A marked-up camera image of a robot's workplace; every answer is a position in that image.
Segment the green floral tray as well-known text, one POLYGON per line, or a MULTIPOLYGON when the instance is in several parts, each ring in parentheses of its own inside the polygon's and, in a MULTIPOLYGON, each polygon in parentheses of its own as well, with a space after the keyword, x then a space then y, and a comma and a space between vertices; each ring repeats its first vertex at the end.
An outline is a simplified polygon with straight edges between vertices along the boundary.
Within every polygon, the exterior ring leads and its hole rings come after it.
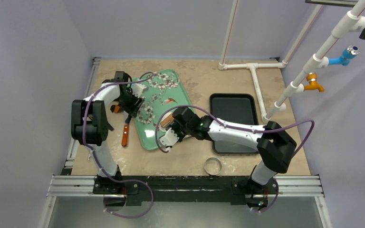
POLYGON ((141 145, 146 150, 155 150, 155 125, 166 110, 178 105, 191 105, 191 101, 173 69, 153 73, 141 83, 146 86, 140 95, 144 102, 134 119, 141 145))

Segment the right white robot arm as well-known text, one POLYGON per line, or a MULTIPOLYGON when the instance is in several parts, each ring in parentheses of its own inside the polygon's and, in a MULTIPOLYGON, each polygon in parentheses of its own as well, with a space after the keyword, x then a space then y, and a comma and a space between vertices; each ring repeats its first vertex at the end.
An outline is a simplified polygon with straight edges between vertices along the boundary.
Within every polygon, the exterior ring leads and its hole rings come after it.
POLYGON ((189 107, 178 107, 172 112, 172 122, 159 139, 168 152, 189 135, 197 140, 236 143, 254 149, 261 162, 253 169, 248 188, 260 193, 278 173, 286 173, 297 143, 282 127, 273 121, 266 125, 245 125, 228 122, 213 115, 199 117, 189 107))

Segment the wooden rolling pin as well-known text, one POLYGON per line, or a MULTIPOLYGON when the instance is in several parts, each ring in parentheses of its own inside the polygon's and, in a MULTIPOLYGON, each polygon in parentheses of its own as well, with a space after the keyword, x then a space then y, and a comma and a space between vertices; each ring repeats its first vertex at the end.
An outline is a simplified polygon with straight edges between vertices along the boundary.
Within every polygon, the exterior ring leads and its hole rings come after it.
POLYGON ((160 121, 160 126, 165 128, 167 127, 169 124, 171 124, 173 122, 174 118, 173 118, 173 114, 171 112, 166 113, 161 121, 160 121))

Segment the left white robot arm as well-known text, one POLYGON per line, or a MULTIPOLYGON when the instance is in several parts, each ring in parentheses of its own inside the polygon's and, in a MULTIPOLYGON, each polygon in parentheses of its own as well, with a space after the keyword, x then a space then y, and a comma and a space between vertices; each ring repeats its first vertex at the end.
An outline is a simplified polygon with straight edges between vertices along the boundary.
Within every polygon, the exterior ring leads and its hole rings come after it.
POLYGON ((114 78, 104 80, 92 95, 72 102, 71 136, 86 147, 97 167, 94 194, 127 193, 126 181, 107 143, 108 133, 114 128, 107 119, 106 109, 116 101, 126 120, 134 118, 147 89, 141 80, 134 82, 126 72, 117 71, 114 78))

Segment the white dough ball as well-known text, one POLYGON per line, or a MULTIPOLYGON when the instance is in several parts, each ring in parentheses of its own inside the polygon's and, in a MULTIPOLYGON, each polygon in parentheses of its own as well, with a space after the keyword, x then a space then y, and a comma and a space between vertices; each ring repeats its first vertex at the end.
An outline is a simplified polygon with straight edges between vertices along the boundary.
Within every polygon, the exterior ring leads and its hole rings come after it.
POLYGON ((173 114, 172 112, 167 112, 162 118, 160 118, 159 121, 154 123, 155 132, 165 133, 172 123, 173 123, 173 114))

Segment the metal scraper wooden handle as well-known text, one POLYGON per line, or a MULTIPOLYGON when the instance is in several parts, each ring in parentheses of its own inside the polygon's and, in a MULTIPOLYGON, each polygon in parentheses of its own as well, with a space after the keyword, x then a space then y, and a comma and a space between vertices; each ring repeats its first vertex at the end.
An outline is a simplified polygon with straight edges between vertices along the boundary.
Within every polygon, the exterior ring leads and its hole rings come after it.
POLYGON ((122 141, 121 141, 122 147, 126 147, 128 145, 129 126, 130 126, 131 119, 132 119, 131 115, 127 114, 126 118, 125 118, 125 124, 123 127, 123 135, 122 135, 122 141))

